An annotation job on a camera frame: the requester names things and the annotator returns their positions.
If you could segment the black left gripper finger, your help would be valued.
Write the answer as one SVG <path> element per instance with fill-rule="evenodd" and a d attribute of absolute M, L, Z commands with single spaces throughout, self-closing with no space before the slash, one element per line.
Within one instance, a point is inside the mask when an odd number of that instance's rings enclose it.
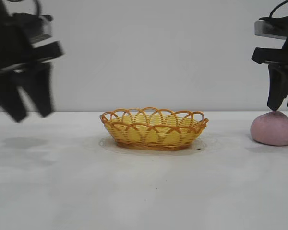
<path fill-rule="evenodd" d="M 50 76 L 52 65 L 37 63 L 16 73 L 16 83 L 22 87 L 34 103 L 42 117 L 47 117 L 53 112 L 50 92 Z"/>
<path fill-rule="evenodd" d="M 17 123 L 26 118 L 26 108 L 18 91 L 17 74 L 0 74 L 0 107 Z"/>

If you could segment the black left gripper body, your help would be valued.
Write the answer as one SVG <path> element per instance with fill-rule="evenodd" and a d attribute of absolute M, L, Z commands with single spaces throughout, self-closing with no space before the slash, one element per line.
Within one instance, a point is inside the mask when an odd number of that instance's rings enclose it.
<path fill-rule="evenodd" d="M 47 63 L 63 55 L 58 41 L 36 47 L 52 37 L 51 15 L 42 14 L 40 1 L 33 13 L 10 14 L 0 0 L 0 74 L 18 73 L 37 63 Z"/>

